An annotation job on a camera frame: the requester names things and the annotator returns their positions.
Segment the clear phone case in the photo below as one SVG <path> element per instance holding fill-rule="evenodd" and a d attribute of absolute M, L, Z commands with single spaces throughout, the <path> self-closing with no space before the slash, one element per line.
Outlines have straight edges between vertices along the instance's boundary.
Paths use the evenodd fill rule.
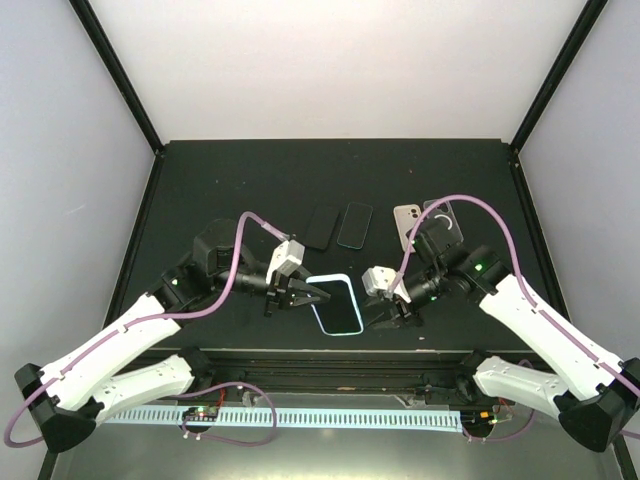
<path fill-rule="evenodd" d="M 453 243 L 462 242 L 464 237 L 449 202 L 436 206 L 421 223 L 420 231 L 442 243 L 445 240 Z"/>

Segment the teal phone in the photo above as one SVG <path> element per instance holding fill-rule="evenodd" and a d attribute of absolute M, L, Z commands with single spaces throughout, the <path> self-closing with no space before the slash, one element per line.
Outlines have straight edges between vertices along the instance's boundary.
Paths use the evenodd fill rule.
<path fill-rule="evenodd" d="M 349 249 L 362 249 L 372 215 L 372 206 L 358 202 L 349 203 L 338 233 L 337 244 Z"/>

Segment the pink phone case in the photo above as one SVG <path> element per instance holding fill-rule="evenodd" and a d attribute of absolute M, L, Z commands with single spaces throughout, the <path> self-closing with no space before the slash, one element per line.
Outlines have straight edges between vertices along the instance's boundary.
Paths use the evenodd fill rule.
<path fill-rule="evenodd" d="M 409 242 L 408 235 L 413 229 L 416 220 L 422 211 L 417 204 L 397 205 L 393 208 L 393 217 L 396 224 L 398 237 L 404 252 L 414 252 L 414 248 Z"/>

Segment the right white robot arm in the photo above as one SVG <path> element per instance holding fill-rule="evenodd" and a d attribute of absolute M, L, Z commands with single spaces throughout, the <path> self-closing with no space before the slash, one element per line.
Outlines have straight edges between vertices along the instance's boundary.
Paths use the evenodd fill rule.
<path fill-rule="evenodd" d="M 559 421 L 583 447 L 603 452 L 639 410 L 639 360 L 623 360 L 597 345 L 518 278 L 490 248 L 466 248 L 446 224 L 428 219 L 411 251 L 423 262 L 402 279 L 375 266 L 362 277 L 374 302 L 392 307 L 380 324 L 408 323 L 420 309 L 445 296 L 458 296 L 507 327 L 549 367 L 549 372 L 474 352 L 468 369 L 454 379 L 457 396 L 513 400 Z"/>

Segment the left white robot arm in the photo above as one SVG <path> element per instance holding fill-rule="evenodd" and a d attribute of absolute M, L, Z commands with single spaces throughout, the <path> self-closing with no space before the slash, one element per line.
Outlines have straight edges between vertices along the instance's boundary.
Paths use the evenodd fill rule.
<path fill-rule="evenodd" d="M 197 347 L 135 371 L 123 369 L 188 323 L 216 312 L 232 291 L 261 295 L 264 314 L 317 305 L 329 293 L 308 283 L 304 247 L 252 212 L 217 219 L 190 251 L 117 320 L 71 353 L 44 366 L 28 363 L 14 375 L 51 453 L 68 451 L 115 415 L 168 398 L 207 397 L 213 364 Z"/>

